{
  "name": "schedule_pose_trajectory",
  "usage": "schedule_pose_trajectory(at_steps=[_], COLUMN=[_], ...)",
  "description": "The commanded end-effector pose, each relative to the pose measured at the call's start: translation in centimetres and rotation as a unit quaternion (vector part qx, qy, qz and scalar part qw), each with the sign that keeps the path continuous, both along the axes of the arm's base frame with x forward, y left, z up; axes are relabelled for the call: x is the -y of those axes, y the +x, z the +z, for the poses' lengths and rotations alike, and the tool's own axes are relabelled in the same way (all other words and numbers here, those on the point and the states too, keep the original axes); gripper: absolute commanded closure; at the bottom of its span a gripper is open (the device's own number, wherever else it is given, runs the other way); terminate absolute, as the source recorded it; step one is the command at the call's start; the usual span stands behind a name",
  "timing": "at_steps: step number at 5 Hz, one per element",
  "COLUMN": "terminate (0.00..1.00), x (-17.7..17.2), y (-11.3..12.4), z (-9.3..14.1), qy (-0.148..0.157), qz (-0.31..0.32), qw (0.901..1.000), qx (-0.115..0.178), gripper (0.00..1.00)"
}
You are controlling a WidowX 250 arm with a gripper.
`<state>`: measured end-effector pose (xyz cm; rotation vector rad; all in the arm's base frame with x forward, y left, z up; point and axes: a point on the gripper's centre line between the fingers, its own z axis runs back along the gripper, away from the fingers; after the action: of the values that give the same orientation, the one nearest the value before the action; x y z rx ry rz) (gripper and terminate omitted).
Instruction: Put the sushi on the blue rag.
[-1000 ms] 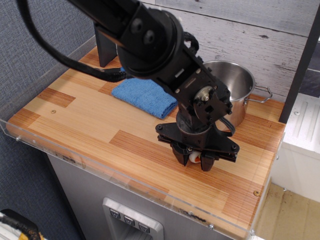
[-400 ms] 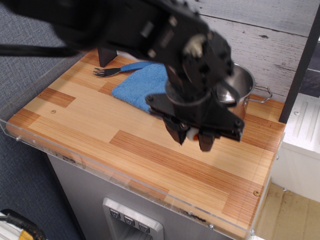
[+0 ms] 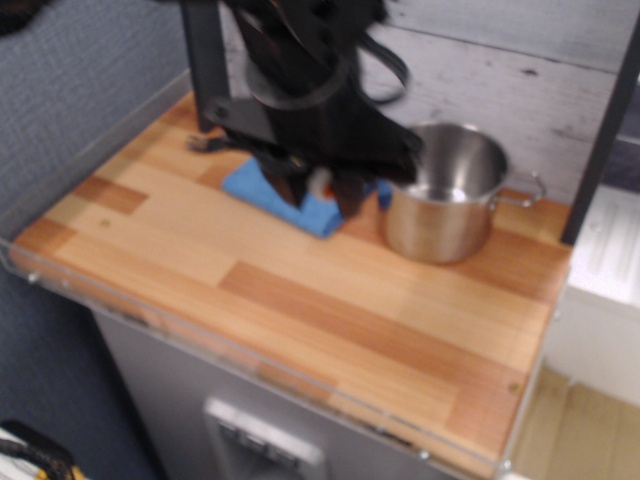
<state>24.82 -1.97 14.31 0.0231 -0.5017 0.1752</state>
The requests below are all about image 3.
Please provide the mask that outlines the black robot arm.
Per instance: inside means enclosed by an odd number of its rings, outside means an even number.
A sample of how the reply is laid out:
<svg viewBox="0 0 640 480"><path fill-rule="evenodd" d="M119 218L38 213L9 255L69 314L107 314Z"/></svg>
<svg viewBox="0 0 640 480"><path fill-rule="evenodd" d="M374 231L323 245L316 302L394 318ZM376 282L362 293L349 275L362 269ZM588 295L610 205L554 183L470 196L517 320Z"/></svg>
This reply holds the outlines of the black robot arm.
<svg viewBox="0 0 640 480"><path fill-rule="evenodd" d="M249 152L278 196L330 194L357 215L378 179L416 177L422 143L382 107L406 93L406 63L370 36L381 1L183 1L198 121L191 149Z"/></svg>

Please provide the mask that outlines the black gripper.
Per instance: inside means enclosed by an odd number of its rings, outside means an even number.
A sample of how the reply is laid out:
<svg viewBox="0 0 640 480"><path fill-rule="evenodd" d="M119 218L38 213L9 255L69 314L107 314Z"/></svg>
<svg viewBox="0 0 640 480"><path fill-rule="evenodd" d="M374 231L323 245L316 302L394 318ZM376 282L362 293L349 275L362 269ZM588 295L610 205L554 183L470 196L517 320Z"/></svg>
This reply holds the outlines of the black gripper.
<svg viewBox="0 0 640 480"><path fill-rule="evenodd" d="M362 176L400 183L416 178L422 141L365 98L351 62L340 61L325 82L299 96L278 88L253 62L246 74L251 96L214 99L209 119L252 153L287 204L301 206L317 167L333 172L332 190L345 219L358 215L364 202Z"/></svg>

